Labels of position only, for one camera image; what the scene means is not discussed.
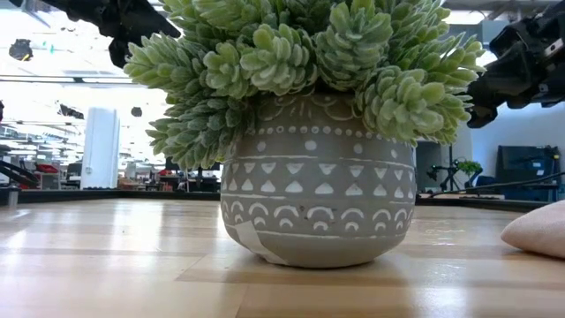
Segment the black equipment case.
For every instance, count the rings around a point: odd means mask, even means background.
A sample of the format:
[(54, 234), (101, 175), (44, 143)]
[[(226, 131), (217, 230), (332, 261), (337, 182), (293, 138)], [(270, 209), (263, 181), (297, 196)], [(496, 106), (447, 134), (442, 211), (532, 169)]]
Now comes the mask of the black equipment case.
[[(495, 180), (498, 183), (522, 182), (548, 177), (561, 171), (561, 152), (557, 147), (498, 146)], [(529, 185), (501, 189), (507, 200), (556, 201), (559, 178)]]

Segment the white pillar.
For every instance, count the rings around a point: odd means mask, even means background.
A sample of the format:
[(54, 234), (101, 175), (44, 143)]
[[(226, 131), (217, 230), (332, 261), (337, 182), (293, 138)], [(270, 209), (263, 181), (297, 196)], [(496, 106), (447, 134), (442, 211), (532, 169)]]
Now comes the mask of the white pillar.
[(120, 119), (116, 109), (92, 107), (87, 113), (81, 189), (116, 188)]

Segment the black tripod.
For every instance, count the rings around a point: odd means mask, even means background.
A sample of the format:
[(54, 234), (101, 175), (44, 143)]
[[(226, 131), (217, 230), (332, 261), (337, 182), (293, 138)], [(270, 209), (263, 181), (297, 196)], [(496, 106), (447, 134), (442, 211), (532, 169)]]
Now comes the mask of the black tripod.
[(456, 173), (459, 171), (457, 165), (443, 167), (438, 165), (432, 165), (427, 171), (426, 175), (433, 181), (438, 180), (438, 174), (441, 170), (447, 172), (447, 176), (440, 182), (440, 189), (442, 192), (446, 192), (448, 189), (451, 191), (460, 190), (461, 187), (457, 184), (455, 180)]

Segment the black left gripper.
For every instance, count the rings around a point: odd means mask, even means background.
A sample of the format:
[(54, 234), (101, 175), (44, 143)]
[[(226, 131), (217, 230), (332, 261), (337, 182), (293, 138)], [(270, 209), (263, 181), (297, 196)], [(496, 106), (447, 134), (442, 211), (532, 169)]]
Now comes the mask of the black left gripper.
[(130, 42), (139, 40), (139, 36), (126, 25), (129, 15), (132, 15), (133, 30), (140, 35), (163, 33), (173, 38), (181, 36), (180, 31), (149, 0), (80, 0), (79, 12), (81, 19), (97, 26), (101, 35), (114, 38), (109, 44), (109, 57), (118, 68), (124, 68), (132, 55)]

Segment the succulent plant in grey pot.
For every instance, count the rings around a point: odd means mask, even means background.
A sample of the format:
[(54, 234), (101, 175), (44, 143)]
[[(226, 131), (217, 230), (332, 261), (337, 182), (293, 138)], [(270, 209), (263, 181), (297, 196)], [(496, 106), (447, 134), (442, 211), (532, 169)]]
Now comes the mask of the succulent plant in grey pot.
[(340, 268), (398, 246), (418, 140), (470, 118), (484, 50), (441, 0), (161, 0), (182, 36), (131, 44), (162, 90), (148, 135), (183, 170), (222, 165), (228, 234), (274, 264)]

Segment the pink soft object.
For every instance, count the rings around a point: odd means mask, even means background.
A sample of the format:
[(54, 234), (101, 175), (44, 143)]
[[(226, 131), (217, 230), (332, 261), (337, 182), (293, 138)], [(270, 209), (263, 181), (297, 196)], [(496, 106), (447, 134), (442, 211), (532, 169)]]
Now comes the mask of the pink soft object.
[(565, 260), (565, 200), (518, 217), (504, 228), (501, 240), (526, 252)]

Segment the small background potted plant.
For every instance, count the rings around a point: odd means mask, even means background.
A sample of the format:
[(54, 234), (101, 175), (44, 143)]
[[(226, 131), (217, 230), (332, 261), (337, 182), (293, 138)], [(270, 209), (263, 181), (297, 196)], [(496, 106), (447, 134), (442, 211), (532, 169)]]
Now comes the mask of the small background potted plant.
[(471, 188), (475, 180), (483, 172), (481, 164), (474, 161), (458, 162), (456, 167), (468, 178), (468, 180), (464, 183), (465, 188)]

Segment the black aluminium table frame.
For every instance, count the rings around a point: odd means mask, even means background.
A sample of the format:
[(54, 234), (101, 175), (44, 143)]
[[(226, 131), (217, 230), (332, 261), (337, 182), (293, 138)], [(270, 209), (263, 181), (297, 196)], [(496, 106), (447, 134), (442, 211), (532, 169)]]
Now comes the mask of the black aluminium table frame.
[[(8, 185), (0, 185), (0, 207), (7, 206)], [(181, 200), (181, 201), (219, 201), (219, 193), (173, 193), (156, 191), (130, 191), (115, 189), (94, 190), (21, 190), (18, 203), (52, 203), (63, 201), (89, 201), (106, 199), (150, 199), (150, 200)], [(480, 198), (447, 198), (447, 199), (416, 199), (417, 206), (446, 206), (461, 208), (496, 209), (503, 211), (528, 213), (536, 208), (548, 205), (542, 201), (508, 201), (499, 199)]]

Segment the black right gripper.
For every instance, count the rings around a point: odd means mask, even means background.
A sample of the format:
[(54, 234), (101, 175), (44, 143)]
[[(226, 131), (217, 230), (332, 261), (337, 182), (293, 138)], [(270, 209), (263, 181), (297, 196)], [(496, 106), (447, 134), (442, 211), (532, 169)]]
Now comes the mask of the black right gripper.
[(496, 61), (467, 89), (475, 105), (466, 110), (469, 128), (492, 123), (503, 103), (521, 109), (565, 102), (565, 12), (542, 12), (507, 25), (489, 49)]

